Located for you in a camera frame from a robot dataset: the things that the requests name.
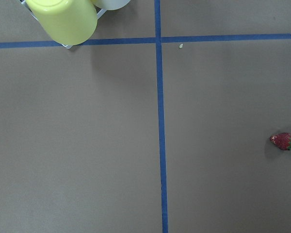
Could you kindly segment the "white plastic cup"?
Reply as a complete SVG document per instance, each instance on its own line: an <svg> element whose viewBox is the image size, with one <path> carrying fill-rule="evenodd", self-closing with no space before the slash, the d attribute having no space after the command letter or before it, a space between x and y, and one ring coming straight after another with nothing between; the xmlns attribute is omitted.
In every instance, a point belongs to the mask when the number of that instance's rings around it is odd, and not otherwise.
<svg viewBox="0 0 291 233"><path fill-rule="evenodd" d="M130 0L91 0L94 6L109 10L117 10L126 6Z"/></svg>

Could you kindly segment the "red strawberry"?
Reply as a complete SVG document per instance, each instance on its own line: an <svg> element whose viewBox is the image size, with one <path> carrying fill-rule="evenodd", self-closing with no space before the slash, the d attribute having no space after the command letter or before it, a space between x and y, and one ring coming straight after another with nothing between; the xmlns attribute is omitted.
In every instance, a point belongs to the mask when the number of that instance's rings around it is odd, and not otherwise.
<svg viewBox="0 0 291 233"><path fill-rule="evenodd" d="M280 150L291 150L291 133L284 132L270 136L272 142Z"/></svg>

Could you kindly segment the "yellow plastic cup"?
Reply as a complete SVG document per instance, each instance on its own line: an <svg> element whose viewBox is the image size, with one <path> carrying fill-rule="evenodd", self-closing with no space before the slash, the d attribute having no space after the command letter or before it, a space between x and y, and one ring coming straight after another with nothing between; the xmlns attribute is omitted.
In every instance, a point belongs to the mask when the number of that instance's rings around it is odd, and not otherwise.
<svg viewBox="0 0 291 233"><path fill-rule="evenodd" d="M90 0L28 0L27 5L52 40L78 45L97 26L97 12Z"/></svg>

